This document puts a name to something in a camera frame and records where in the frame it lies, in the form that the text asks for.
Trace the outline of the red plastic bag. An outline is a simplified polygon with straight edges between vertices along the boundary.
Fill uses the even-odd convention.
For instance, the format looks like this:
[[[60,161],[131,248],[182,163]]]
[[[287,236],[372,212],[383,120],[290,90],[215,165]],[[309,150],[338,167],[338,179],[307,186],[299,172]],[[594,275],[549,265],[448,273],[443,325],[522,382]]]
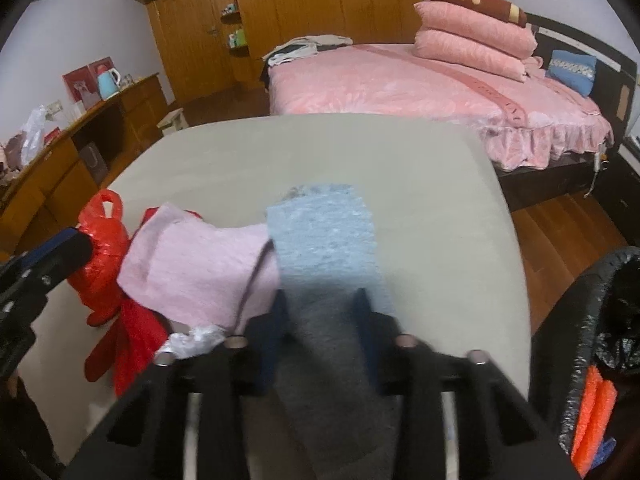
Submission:
[[[122,223],[122,200],[111,190],[99,190],[78,216],[78,230],[91,240],[89,261],[68,279],[81,303],[91,310],[87,324],[98,327],[118,315],[124,293],[117,284],[129,247]]]

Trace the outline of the white tissue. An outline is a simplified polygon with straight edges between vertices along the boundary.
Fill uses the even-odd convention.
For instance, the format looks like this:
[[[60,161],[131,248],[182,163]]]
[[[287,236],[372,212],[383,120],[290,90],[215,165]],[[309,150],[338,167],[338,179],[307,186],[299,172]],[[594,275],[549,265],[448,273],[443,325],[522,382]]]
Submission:
[[[168,366],[173,362],[204,356],[226,339],[226,332],[217,325],[194,327],[185,333],[172,333],[155,352],[153,362]]]

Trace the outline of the grey sock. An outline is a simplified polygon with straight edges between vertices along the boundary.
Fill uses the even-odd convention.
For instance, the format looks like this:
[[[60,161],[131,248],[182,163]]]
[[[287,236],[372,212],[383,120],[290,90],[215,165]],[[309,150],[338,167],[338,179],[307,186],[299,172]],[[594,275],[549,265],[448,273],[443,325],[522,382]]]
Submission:
[[[396,400],[367,378],[352,300],[393,311],[370,211],[346,184],[302,185],[267,210],[288,336],[276,389],[319,479],[387,479],[395,455]]]

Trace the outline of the pink sock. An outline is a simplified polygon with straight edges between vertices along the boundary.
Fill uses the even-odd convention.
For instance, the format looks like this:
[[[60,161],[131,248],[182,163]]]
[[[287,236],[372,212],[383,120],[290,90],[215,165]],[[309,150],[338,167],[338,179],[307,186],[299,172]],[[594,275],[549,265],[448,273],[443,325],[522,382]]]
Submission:
[[[232,335],[269,311],[280,275],[265,224],[216,228],[164,203],[134,234],[117,284],[172,322]]]

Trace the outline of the red sock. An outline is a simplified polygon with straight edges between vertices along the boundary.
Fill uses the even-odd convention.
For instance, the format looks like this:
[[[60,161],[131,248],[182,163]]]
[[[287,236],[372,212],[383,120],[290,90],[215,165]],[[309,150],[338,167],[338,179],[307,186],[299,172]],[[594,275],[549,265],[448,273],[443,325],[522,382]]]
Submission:
[[[97,382],[106,373],[111,373],[112,385],[118,396],[124,394],[152,362],[155,352],[169,336],[166,325],[154,312],[122,292],[124,299],[118,315],[105,323],[110,328],[91,350],[84,364],[88,382]]]

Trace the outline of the orange bubble wrap sheet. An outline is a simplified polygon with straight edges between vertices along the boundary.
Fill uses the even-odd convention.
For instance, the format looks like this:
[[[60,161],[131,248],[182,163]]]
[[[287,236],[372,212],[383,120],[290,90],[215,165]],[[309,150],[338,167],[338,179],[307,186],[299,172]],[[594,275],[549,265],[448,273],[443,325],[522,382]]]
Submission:
[[[582,478],[596,460],[616,398],[614,384],[604,379],[595,365],[590,365],[570,451],[570,461]]]

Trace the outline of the white plastic bag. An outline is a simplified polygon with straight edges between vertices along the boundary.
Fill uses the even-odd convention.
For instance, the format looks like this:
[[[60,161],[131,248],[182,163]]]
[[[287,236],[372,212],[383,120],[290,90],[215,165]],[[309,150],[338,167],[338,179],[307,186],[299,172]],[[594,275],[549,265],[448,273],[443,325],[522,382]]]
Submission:
[[[21,148],[21,164],[25,168],[40,153],[44,145],[44,128],[47,122],[47,109],[44,105],[34,108],[27,118],[21,132],[23,144]]]

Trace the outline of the small white stool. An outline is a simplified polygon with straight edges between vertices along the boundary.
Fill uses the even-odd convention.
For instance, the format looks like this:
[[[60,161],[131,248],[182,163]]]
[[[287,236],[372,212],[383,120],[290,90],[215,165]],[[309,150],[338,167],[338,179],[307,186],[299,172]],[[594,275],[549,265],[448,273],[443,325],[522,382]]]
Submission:
[[[170,136],[189,127],[182,107],[171,110],[158,124],[157,128],[163,136]]]

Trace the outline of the blue crumpled glove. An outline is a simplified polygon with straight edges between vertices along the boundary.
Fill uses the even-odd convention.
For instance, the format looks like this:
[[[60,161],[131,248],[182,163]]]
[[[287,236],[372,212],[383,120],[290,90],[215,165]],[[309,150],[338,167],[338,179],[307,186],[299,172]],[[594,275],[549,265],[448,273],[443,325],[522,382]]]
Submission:
[[[591,469],[597,468],[605,463],[612,455],[616,448],[617,441],[615,438],[608,438],[601,442],[597,449],[597,453],[591,463]]]

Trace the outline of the pink covered bed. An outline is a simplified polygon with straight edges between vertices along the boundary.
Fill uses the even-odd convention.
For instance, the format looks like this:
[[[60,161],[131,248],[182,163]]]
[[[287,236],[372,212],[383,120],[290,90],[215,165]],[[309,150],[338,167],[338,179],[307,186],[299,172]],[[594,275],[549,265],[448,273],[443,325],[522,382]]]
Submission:
[[[549,78],[536,56],[522,82],[424,60],[404,44],[326,50],[265,73],[275,115],[394,115],[471,129],[512,210],[588,188],[615,140],[600,107]]]

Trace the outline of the wooden wardrobe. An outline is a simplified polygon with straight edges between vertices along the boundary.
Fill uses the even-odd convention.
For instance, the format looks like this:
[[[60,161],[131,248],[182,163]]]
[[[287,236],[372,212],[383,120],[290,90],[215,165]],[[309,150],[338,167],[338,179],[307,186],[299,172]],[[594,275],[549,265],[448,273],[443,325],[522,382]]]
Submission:
[[[174,100],[257,82],[259,59],[294,37],[334,34],[357,44],[408,44],[419,0],[138,0]]]

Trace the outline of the lower pink pillow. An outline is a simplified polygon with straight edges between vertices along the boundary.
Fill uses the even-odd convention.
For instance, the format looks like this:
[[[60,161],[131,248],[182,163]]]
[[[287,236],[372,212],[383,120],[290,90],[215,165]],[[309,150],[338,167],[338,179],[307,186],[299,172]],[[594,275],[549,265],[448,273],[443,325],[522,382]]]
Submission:
[[[414,53],[419,58],[459,64],[485,73],[524,82],[524,63],[510,54],[450,32],[421,28],[414,37]]]

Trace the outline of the clothes pile on bed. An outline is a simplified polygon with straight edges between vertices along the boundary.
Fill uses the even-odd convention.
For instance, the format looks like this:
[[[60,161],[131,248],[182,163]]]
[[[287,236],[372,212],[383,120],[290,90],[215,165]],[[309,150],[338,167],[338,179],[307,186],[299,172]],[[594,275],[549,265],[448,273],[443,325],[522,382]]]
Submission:
[[[262,73],[260,81],[269,88],[270,68],[291,63],[301,58],[311,58],[323,51],[335,50],[352,46],[352,38],[337,35],[301,36],[288,40],[285,44],[275,47],[262,57]]]

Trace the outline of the blue cushion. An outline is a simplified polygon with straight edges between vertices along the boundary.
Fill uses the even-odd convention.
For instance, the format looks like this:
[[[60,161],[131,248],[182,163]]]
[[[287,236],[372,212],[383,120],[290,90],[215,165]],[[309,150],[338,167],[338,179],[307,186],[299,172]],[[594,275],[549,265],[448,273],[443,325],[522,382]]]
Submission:
[[[592,55],[553,50],[546,75],[586,98],[596,81],[596,71],[597,59]]]

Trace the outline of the upper pink pillow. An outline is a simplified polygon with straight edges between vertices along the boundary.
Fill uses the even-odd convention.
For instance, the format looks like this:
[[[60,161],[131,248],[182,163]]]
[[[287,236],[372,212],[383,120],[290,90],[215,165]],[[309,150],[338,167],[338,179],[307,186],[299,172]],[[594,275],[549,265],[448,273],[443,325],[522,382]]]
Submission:
[[[488,47],[524,60],[533,55],[537,41],[525,26],[505,23],[463,6],[440,1],[422,1],[414,5],[422,22],[416,41],[426,44],[455,44],[460,48]]]

